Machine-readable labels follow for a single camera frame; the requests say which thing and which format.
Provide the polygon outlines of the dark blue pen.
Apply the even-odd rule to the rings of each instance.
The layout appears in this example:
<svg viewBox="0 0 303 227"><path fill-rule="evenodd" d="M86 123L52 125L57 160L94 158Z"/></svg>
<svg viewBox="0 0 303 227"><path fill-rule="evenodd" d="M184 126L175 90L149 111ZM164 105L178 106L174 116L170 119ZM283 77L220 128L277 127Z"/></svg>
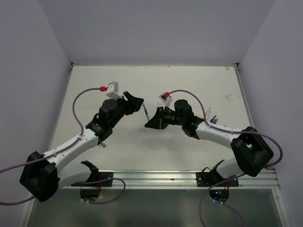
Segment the dark blue pen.
<svg viewBox="0 0 303 227"><path fill-rule="evenodd" d="M147 121L149 121L149 120L150 120L150 117L149 117L149 114L148 114L148 111L147 111L147 108L146 108L146 105L145 105L145 103L144 103L144 102L143 102L142 106L143 106L143 109L144 109L144 112L145 112L145 115L146 115Z"/></svg>

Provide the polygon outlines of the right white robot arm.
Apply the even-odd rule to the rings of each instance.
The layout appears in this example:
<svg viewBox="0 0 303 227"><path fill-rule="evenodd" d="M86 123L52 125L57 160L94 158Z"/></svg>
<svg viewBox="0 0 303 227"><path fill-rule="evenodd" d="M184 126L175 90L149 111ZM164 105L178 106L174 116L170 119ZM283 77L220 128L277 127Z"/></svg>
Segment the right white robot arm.
<svg viewBox="0 0 303 227"><path fill-rule="evenodd" d="M174 110L158 107L145 127L163 130L169 125L178 125L188 137L211 141L231 149L233 158L221 160L202 176L211 184L223 185L228 178L240 174L255 177L274 156L272 149L253 127L247 127L239 134L231 133L231 129L222 126L216 130L203 118L195 116L186 100L176 101L174 107Z"/></svg>

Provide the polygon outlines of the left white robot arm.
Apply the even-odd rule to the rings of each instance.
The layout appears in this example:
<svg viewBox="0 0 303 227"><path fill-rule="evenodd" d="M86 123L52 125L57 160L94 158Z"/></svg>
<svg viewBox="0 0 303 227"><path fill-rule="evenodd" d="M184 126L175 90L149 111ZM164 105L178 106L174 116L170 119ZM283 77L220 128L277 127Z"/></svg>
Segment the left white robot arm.
<svg viewBox="0 0 303 227"><path fill-rule="evenodd" d="M91 162L82 161L70 172L64 168L80 154L104 142L117 123L124 116L139 111L143 103L143 98L134 97L127 91L120 98L105 100L98 113L86 126L81 126L80 133L74 138L43 154L37 151L30 154L19 182L40 202L72 184L99 187L107 179Z"/></svg>

